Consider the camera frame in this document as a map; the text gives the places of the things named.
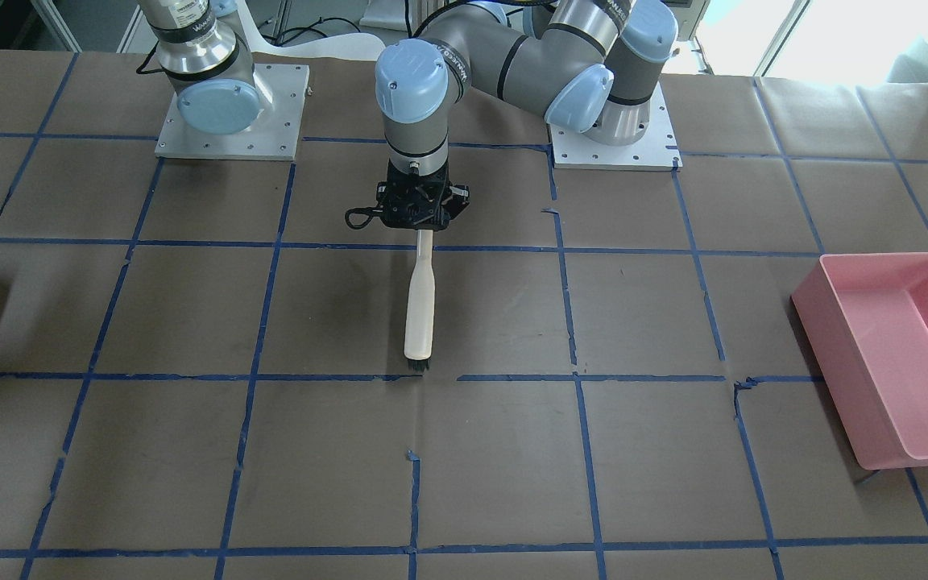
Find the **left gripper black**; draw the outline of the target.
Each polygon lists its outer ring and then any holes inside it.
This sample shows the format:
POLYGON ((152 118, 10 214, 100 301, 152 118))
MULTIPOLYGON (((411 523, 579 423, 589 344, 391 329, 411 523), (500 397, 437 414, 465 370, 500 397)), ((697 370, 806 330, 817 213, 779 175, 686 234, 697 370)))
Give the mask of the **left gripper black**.
POLYGON ((448 163, 426 176, 402 172, 390 163, 376 201, 376 216, 387 227, 442 231, 468 208, 469 188, 450 183, 448 163))

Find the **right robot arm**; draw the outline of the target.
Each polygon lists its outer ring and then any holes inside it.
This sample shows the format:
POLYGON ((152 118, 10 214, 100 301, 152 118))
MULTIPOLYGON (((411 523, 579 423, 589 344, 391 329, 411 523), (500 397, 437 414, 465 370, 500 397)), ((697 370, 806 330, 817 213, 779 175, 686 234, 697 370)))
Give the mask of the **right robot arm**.
POLYGON ((263 110, 236 1, 140 1, 178 113, 207 135, 236 135, 263 110))

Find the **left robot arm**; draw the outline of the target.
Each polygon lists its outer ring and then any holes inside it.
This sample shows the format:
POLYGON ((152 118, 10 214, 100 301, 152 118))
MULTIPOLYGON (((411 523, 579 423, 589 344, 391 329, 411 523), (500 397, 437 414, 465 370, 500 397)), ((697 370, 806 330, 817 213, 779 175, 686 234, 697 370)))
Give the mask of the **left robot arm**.
POLYGON ((441 231, 467 208, 450 181, 450 111, 468 89, 604 146, 644 136, 649 106, 680 23, 661 1, 523 1, 529 33, 502 1, 454 1, 375 64, 375 98, 390 157, 365 223, 441 231))

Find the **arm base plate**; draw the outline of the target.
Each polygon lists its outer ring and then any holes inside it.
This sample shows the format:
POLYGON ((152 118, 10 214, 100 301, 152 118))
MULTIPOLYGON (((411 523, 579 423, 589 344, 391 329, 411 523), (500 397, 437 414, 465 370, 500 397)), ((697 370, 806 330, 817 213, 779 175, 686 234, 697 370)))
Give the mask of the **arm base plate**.
POLYGON ((252 82, 214 78, 171 99, 155 153, 185 160, 273 160, 297 157, 310 68, 263 64, 252 82))
POLYGON ((636 106, 608 101, 586 132, 549 129, 557 168, 670 172, 684 165, 660 84, 636 106))

